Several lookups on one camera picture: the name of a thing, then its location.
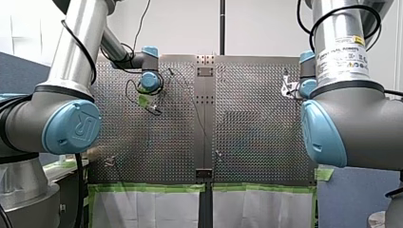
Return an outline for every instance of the black pole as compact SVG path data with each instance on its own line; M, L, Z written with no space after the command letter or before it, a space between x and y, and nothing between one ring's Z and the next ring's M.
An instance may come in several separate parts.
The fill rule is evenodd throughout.
M225 55L225 0L220 5L220 55Z

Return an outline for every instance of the wire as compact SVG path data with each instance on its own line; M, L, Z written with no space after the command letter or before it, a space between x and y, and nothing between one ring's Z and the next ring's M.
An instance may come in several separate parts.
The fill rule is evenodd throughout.
M7 215L6 211L4 210L3 206L0 204L0 215L6 225L6 228L12 228L12 224L10 221L9 216Z
M341 10L352 10L352 9L359 9L359 10L366 10L366 11L369 11L370 13L372 13L372 14L374 15L374 17L375 17L375 19L376 19L376 26L375 26L374 30L371 31L368 35L366 35L366 36L364 37L364 39L368 39L368 38L372 37L372 36L379 30L379 28L380 28L380 26L381 26L381 21L382 21L382 19L381 19L379 13L378 13L375 9L373 9L373 8L371 8L371 7L364 6L364 5L353 5L353 6L348 6L348 7L342 7L342 8L338 8L338 9L333 9L333 10L329 11L328 13L326 13L325 15L323 15L322 17L320 17L320 18L315 22L314 26L313 26L312 29L311 29L311 32L310 32L310 34L309 34L309 45L310 45L311 50L312 50L313 53L315 53L314 36L315 36L315 33L316 33L316 31L317 31L317 28L320 26L320 24L322 24L322 22L323 22L324 20L326 20L327 18L329 18L330 16L332 16L333 14L335 14L335 13L338 12L338 11L341 11Z
M81 154L75 154L75 159L77 161L77 172L78 172L78 204L77 204L77 215L74 223L74 228L80 228L84 208L84 190L85 190L84 168Z
M127 99L128 99L131 103L134 103L134 104L136 104L136 105L142 107L136 100L131 99L130 96L128 95L128 85L129 85L130 83L132 83L134 86L136 86L136 83L135 83L132 79L127 80L126 85L125 85L125 96L127 97ZM151 113L152 115L154 115L154 116L160 116L161 114L163 114L163 113L162 113L160 110L158 110L158 109L153 109L155 112L151 111L151 110L148 109L147 107L144 107L144 109L145 109L147 112L149 112L149 113Z
M89 54L89 52L86 49L86 47L84 46L84 44L80 41L80 39L78 39L77 36L74 34L74 32L68 27L65 20L62 20L62 25L63 25L63 27L65 27L65 29L68 31L68 33L70 33L71 37L73 37L78 48L80 48L80 50L84 53L84 55L88 59L89 65L91 66L91 70L92 70L91 84L93 85L95 83L95 81L97 80L97 68L95 66L94 61L92 60L91 55Z
M301 11L301 0L298 0L298 2L297 2L297 20L298 20L298 24L299 24L299 26L302 28L302 30L304 30L306 33L309 34L311 31L308 30L308 29L303 25L302 20L301 20L301 13L300 13L300 11Z
M376 39L373 41L373 43L367 48L367 51L370 51L374 45L376 44L376 42L379 40L380 37L380 33L382 32L382 25L379 26L379 30L378 30L378 34L376 36Z
M145 10L144 10L144 12L143 12L142 19L140 19L139 30L137 30L136 37L134 38L134 45L133 45L133 49L134 49L134 50L136 49L137 38L139 37L140 31L142 31L143 19L144 19L145 15L146 15L147 12L148 12L148 8L149 8L149 6L150 6L150 3L151 3L151 0L148 0L147 6L145 7Z
M400 92L400 91L385 89L384 93L403 97L403 92Z

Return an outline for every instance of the pegboard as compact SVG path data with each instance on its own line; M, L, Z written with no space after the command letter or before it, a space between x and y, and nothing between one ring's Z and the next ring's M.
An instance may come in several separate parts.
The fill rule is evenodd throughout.
M298 81L298 58L216 58L214 181L315 185L299 104L280 93L285 68Z
M160 59L165 87L156 105L161 116L126 98L127 80L137 82L140 75L98 62L93 94L103 127L89 150L91 183L194 183L196 168L203 166L214 170L216 182L315 184L299 105L280 94L284 68L290 81L297 81L298 59L214 57L207 76L201 75L205 66L198 56ZM134 86L127 95L136 100Z
M194 106L191 98L195 75L194 56L169 56L160 60L164 94L156 104L162 115L154 116L125 96L126 82L140 74L113 69L108 61L97 64L93 87L103 117L96 146L89 151L89 181L193 183ZM175 75L170 75L168 68ZM129 84L127 96L137 101Z

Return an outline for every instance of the sticker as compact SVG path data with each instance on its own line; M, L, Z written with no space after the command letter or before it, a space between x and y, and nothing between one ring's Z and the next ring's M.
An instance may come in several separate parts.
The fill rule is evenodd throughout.
M369 77L368 57L365 47L347 43L349 38L339 40L341 44L324 49L317 56L317 80L320 83L324 79L337 78L345 73L360 73Z
M336 43L339 44L359 44L365 47L365 40L360 36L346 36L336 38Z

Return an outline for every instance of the white wall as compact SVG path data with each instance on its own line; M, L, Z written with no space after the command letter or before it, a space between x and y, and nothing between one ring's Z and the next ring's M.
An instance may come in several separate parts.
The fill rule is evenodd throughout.
M108 18L122 42L133 44L146 3L124 1ZM218 52L219 8L218 0L151 0L136 49L151 45L169 54Z
M402 84L403 89L403 80L397 77L401 71L403 73L398 64L402 53L399 31L403 30L399 20L399 12L403 12L400 1L403 0L394 0L383 21L381 38L369 52L369 58L373 79L387 88L398 88L397 85ZM119 2L108 17L109 27L122 42L133 45L146 2ZM226 1L226 54L299 56L309 45L308 35L297 24L296 2ZM51 0L0 0L0 6L0 51L49 66L62 29L63 14ZM218 53L219 12L219 0L151 0L137 49L152 45L165 54ZM309 28L312 13L305 4L302 4L301 14Z
M0 51L51 65L64 18L51 0L0 0Z

